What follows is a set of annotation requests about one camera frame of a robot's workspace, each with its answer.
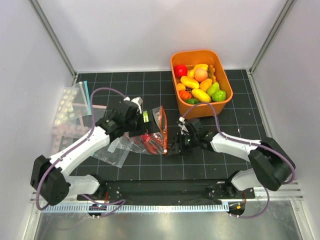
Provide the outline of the red toy lobster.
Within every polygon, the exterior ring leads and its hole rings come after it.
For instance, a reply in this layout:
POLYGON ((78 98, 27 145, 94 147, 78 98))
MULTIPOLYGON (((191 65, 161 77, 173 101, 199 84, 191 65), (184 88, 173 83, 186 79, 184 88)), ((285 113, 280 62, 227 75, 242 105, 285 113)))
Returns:
POLYGON ((159 133, 148 133, 133 137, 137 147, 146 150, 147 154, 158 155, 166 153, 167 144, 159 133))

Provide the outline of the orange zip clear bag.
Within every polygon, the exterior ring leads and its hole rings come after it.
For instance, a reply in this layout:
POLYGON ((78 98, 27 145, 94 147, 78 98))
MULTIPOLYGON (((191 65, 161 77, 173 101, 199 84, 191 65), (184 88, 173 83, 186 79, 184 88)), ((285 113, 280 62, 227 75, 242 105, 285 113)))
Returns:
POLYGON ((125 133, 119 140, 118 150, 146 155, 165 155, 168 152, 168 121, 163 106, 142 112, 145 133, 130 136, 125 133))

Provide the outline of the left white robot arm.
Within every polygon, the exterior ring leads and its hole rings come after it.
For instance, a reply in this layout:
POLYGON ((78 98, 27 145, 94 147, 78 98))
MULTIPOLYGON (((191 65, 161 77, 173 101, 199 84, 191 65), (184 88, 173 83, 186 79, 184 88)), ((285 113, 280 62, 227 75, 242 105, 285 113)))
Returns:
POLYGON ((50 156, 40 155, 33 164, 30 184, 36 198, 46 200, 48 206, 62 202, 68 196, 91 196, 101 200, 106 195, 106 183, 99 176, 72 176, 72 171, 93 153, 111 145, 124 134, 139 137, 162 131, 162 114, 141 110, 137 99, 125 98, 119 109, 92 121, 89 132, 64 150, 50 156))

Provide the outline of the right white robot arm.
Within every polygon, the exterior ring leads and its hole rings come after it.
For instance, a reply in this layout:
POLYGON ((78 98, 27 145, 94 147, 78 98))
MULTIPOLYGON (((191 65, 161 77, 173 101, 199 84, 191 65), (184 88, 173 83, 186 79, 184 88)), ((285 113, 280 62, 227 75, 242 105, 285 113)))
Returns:
POLYGON ((199 119, 179 119, 179 131, 173 136, 168 156, 189 155, 194 148, 223 153, 243 159, 251 164, 247 170, 237 170, 219 189, 223 195, 237 198, 244 191, 264 187, 277 191, 281 185, 293 180, 296 166, 276 140, 265 137, 250 140, 222 131, 209 131, 199 119))

